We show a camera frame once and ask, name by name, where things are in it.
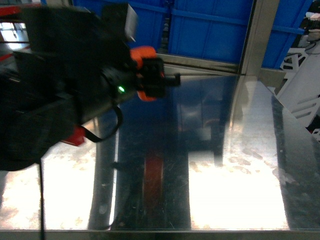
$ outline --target reflective metal surface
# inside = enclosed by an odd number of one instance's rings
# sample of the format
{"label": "reflective metal surface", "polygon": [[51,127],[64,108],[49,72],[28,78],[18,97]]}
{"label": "reflective metal surface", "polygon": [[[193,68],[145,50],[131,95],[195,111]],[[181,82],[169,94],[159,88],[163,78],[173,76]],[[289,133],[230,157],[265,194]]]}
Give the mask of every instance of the reflective metal surface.
{"label": "reflective metal surface", "polygon": [[266,87],[279,88],[285,75],[283,70],[261,68],[258,78]]}
{"label": "reflective metal surface", "polygon": [[171,54],[157,54],[166,64],[179,65],[184,67],[199,68],[202,71],[216,71],[221,75],[231,75],[238,72],[238,64],[177,56]]}
{"label": "reflective metal surface", "polygon": [[254,0],[239,74],[259,76],[280,0]]}
{"label": "reflective metal surface", "polygon": [[[106,142],[43,158],[47,229],[320,230],[320,145],[255,77],[184,77],[120,108]],[[103,136],[114,121],[88,127]],[[1,230],[39,229],[37,171],[1,172]]]}

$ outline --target metal table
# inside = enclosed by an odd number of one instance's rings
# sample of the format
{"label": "metal table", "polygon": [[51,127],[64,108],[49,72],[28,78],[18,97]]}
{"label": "metal table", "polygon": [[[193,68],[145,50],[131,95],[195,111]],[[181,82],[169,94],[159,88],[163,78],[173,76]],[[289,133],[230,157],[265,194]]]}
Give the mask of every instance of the metal table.
{"label": "metal table", "polygon": [[[43,157],[48,239],[320,238],[320,145],[255,77],[184,77],[120,108],[112,138]],[[38,167],[0,174],[0,239],[38,239]]]}

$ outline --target black cable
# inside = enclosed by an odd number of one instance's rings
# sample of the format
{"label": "black cable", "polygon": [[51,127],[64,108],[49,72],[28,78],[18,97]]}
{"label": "black cable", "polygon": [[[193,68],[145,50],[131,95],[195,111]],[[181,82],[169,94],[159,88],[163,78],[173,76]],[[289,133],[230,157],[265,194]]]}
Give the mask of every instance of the black cable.
{"label": "black cable", "polygon": [[[320,39],[317,39],[316,42],[313,43],[313,46],[306,49],[305,51],[308,51],[310,49],[313,49],[316,45],[317,45],[317,42],[320,41]],[[318,55],[319,53],[308,53],[308,52],[305,52],[306,54],[309,54],[309,55]]]}
{"label": "black cable", "polygon": [[40,174],[40,240],[46,240],[45,233],[45,204],[44,204],[44,176],[42,160],[39,161],[39,174]]}
{"label": "black cable", "polygon": [[285,56],[285,57],[290,57],[290,56],[297,55],[297,54],[299,54],[299,52],[288,54],[288,55]]}
{"label": "black cable", "polygon": [[308,50],[310,50],[310,49],[313,49],[313,48],[317,45],[317,42],[313,42],[313,43],[310,44],[310,45],[307,46],[304,51],[308,51]]}
{"label": "black cable", "polygon": [[100,138],[96,135],[94,135],[92,132],[90,132],[88,129],[86,129],[84,126],[80,126],[82,129],[84,129],[84,132],[85,132],[85,137],[87,139],[89,139],[90,141],[94,142],[94,143],[99,143],[99,142],[102,142],[108,138],[110,138],[113,134],[115,134],[117,132],[117,130],[119,129],[119,127],[121,126],[121,124],[123,123],[124,121],[124,116],[122,114],[122,111],[121,109],[118,107],[118,106],[114,106],[113,107],[113,110],[116,114],[116,117],[117,117],[117,124],[116,126],[113,128],[113,130],[107,135],[105,136],[104,138]]}
{"label": "black cable", "polygon": [[316,39],[316,40],[311,40],[310,43],[313,44],[313,43],[317,43],[317,42],[319,42],[319,41],[320,41],[320,38],[318,38],[318,39]]}

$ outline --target green led light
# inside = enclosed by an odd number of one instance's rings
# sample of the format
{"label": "green led light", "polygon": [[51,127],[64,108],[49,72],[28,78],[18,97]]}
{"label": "green led light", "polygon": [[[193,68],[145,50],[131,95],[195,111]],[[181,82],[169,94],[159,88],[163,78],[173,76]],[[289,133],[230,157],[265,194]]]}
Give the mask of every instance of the green led light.
{"label": "green led light", "polygon": [[125,92],[125,89],[122,86],[118,86],[118,89],[123,93]]}

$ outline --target blue container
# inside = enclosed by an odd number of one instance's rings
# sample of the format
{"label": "blue container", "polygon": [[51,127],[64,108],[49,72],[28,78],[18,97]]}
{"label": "blue container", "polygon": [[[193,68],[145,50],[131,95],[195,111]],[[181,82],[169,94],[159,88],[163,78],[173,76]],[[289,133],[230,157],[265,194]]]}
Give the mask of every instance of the blue container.
{"label": "blue container", "polygon": [[253,0],[175,0],[177,10],[226,17],[239,20],[248,20]]}
{"label": "blue container", "polygon": [[304,30],[300,28],[274,25],[266,47],[262,67],[279,69],[297,35],[303,33]]}
{"label": "blue container", "polygon": [[313,0],[280,0],[274,18],[275,26],[298,28]]}
{"label": "blue container", "polygon": [[[73,5],[74,6],[79,6],[78,0],[72,0]],[[163,7],[164,5],[166,5],[166,0],[132,0],[132,1],[125,1],[125,0],[110,0],[107,2],[113,2],[113,3],[127,3],[127,2],[131,2],[132,3],[138,3],[138,4],[145,4],[145,5],[149,5],[149,6],[155,6],[155,7]]]}
{"label": "blue container", "polygon": [[172,10],[168,52],[239,63],[247,20]]}
{"label": "blue container", "polygon": [[[152,2],[151,0],[140,0],[141,2]],[[73,4],[79,7],[85,7],[95,12],[98,16],[102,14],[102,8],[105,5],[114,3],[128,2],[138,15],[138,26],[136,29],[135,40],[131,42],[130,47],[152,46],[158,49],[161,45],[161,37],[165,24],[165,16],[169,9],[164,7],[146,5],[134,1],[125,0],[73,0]]]}

